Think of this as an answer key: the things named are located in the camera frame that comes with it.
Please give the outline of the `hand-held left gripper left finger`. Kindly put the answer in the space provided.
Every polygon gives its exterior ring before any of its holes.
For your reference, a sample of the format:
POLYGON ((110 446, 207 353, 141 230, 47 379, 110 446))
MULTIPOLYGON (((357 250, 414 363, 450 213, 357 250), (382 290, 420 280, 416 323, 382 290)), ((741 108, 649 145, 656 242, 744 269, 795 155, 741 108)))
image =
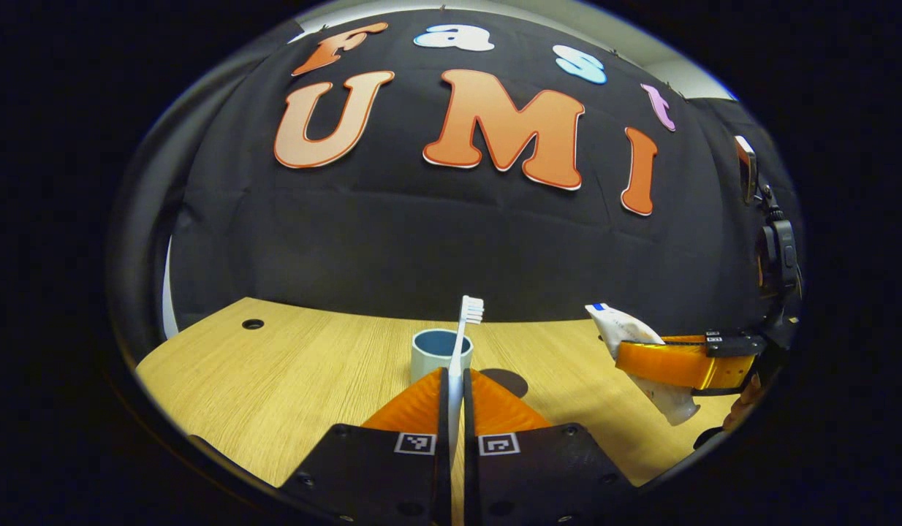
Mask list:
POLYGON ((345 525, 451 524, 448 389, 438 367, 362 425, 333 425, 281 491, 345 525))

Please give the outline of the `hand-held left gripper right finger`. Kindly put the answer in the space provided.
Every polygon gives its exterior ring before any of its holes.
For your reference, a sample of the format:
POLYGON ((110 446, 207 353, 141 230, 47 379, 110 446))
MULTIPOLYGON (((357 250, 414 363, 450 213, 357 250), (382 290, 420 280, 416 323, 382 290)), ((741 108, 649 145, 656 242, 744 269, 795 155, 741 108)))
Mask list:
POLYGON ((605 525, 639 490, 577 422, 549 423, 485 374, 463 380, 467 525, 605 525))

